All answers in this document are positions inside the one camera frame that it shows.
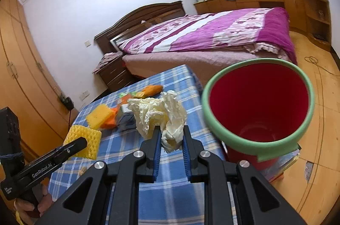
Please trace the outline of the person left hand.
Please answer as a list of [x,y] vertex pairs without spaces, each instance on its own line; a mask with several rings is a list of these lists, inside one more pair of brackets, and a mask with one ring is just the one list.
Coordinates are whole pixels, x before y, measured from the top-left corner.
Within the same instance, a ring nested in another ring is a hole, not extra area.
[[[41,184],[40,188],[42,198],[37,206],[34,206],[31,202],[20,198],[15,199],[14,207],[16,210],[16,221],[18,224],[34,225],[54,203],[52,195],[48,192],[47,186]],[[39,216],[37,218],[29,216],[28,213],[34,212],[35,210],[39,212]]]

